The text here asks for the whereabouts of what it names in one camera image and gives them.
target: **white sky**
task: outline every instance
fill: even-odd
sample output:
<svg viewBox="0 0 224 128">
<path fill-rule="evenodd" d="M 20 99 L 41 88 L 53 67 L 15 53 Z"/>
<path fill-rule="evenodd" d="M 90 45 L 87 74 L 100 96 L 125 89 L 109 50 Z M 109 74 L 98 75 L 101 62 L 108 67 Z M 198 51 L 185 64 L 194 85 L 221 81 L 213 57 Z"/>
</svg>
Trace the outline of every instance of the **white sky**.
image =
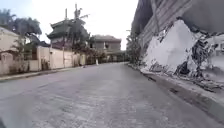
<svg viewBox="0 0 224 128">
<path fill-rule="evenodd" d="M 122 38 L 122 50 L 126 48 L 126 30 L 131 29 L 138 0 L 32 0 L 29 2 L 26 15 L 36 18 L 41 24 L 41 40 L 49 42 L 45 33 L 52 29 L 50 23 L 61 21 L 68 9 L 68 18 L 74 17 L 75 3 L 83 8 L 82 14 L 90 14 L 85 19 L 88 32 L 112 35 Z"/>
</svg>

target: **upper floor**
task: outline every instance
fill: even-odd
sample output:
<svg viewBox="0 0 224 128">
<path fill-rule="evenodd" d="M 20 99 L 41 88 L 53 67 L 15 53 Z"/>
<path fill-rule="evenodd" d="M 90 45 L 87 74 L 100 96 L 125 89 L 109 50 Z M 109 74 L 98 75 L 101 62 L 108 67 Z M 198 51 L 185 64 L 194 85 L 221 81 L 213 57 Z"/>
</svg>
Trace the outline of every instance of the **upper floor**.
<svg viewBox="0 0 224 128">
<path fill-rule="evenodd" d="M 121 50 L 121 39 L 113 36 L 92 36 L 88 46 L 102 52 L 117 52 Z"/>
</svg>

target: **sky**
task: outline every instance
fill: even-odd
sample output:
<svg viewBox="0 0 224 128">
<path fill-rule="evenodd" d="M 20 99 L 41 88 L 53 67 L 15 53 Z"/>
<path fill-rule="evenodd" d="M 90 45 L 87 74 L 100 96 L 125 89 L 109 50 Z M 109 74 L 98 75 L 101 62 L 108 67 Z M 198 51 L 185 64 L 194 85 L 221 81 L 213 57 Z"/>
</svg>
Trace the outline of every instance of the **sky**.
<svg viewBox="0 0 224 128">
<path fill-rule="evenodd" d="M 89 14 L 86 29 L 91 35 L 112 35 L 122 39 L 121 49 L 126 48 L 127 30 L 137 7 L 138 0 L 0 0 L 0 9 L 11 9 L 18 17 L 32 17 L 40 22 L 41 40 L 50 42 L 46 37 L 52 31 L 50 24 L 65 18 L 74 17 L 75 3 L 82 8 L 82 14 Z"/>
</svg>

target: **street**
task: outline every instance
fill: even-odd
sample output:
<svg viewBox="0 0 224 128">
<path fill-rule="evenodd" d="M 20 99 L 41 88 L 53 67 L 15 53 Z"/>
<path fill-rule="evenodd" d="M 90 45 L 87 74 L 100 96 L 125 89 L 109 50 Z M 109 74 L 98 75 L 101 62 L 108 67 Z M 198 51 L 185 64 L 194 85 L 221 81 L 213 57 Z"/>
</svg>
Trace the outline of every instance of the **street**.
<svg viewBox="0 0 224 128">
<path fill-rule="evenodd" d="M 0 118 L 6 128 L 224 127 L 123 63 L 0 83 Z"/>
</svg>

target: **white wall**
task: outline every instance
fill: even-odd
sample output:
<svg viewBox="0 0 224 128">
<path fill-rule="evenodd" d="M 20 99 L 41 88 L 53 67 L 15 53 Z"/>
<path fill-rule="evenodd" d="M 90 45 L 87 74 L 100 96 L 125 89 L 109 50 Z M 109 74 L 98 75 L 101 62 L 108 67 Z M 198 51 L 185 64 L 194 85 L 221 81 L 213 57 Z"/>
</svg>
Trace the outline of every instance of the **white wall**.
<svg viewBox="0 0 224 128">
<path fill-rule="evenodd" d="M 9 53 L 2 53 L 0 60 L 0 75 L 8 74 L 10 66 L 13 65 L 13 56 Z"/>
<path fill-rule="evenodd" d="M 71 51 L 64 51 L 54 48 L 38 47 L 39 65 L 41 59 L 49 62 L 50 69 L 73 67 L 74 64 L 81 63 L 85 65 L 85 55 L 80 57 L 79 54 L 74 54 Z"/>
<path fill-rule="evenodd" d="M 41 67 L 38 63 L 39 63 L 38 60 L 30 60 L 29 61 L 30 71 L 40 71 Z"/>
<path fill-rule="evenodd" d="M 12 45 L 16 45 L 15 40 L 18 35 L 10 30 L 0 27 L 0 51 L 11 49 Z"/>
</svg>

